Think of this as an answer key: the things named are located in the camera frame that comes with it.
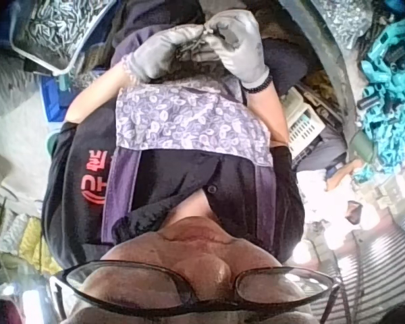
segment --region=work glove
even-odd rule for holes
[[[225,68],[240,79],[244,88],[258,88],[264,83],[269,68],[264,63],[259,25],[250,11],[221,12],[211,18],[205,28],[213,30],[213,34],[205,34],[202,39],[219,56]],[[193,59],[213,60],[212,57],[205,59],[204,53]]]
[[[199,39],[203,30],[203,25],[182,25],[158,32],[124,57],[124,67],[142,82],[160,78],[171,72],[177,48]]]

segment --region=white plastic crate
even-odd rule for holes
[[[285,111],[288,127],[291,128],[306,110],[303,96],[293,87],[281,98],[281,102]]]
[[[313,108],[304,103],[299,108],[303,113],[289,127],[290,150],[292,158],[296,158],[325,128],[325,124],[314,112]]]

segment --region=metal parts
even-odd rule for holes
[[[36,43],[69,60],[84,33],[109,0],[44,0],[30,16],[24,41]]]
[[[358,37],[372,24],[369,0],[312,0],[343,52],[350,51]]]

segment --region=bracelet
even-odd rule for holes
[[[243,89],[247,92],[247,93],[258,93],[261,92],[265,89],[267,89],[270,85],[270,83],[273,81],[273,76],[267,76],[267,79],[265,79],[265,81],[263,82],[262,85],[260,85],[257,88],[253,88],[253,89],[246,89],[243,87]]]

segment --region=light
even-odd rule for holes
[[[330,250],[337,250],[344,245],[345,231],[332,225],[324,231],[324,238]]]
[[[400,195],[405,198],[405,178],[398,174],[396,175],[396,182],[398,183]]]
[[[37,290],[27,290],[22,294],[22,308],[26,323],[44,324],[41,298]]]
[[[348,256],[345,256],[344,258],[340,259],[337,262],[337,265],[339,266],[339,269],[340,271],[342,271],[343,275],[347,275],[353,270],[352,259]]]
[[[293,275],[292,273],[287,273],[285,275],[285,278],[290,281],[300,281],[300,277],[298,277],[297,275]]]
[[[15,292],[15,287],[13,285],[8,285],[1,292],[4,296],[12,296]]]
[[[372,243],[372,252],[373,252],[373,254],[378,254],[378,255],[381,255],[381,253],[385,254],[385,251],[387,250],[388,243],[389,243],[388,238],[377,238]]]
[[[364,204],[362,209],[362,218],[360,220],[360,227],[364,231],[369,231],[379,224],[379,218],[376,208],[371,204]]]
[[[312,259],[308,245],[305,242],[301,241],[297,244],[296,248],[292,253],[292,259],[298,265],[308,263]]]

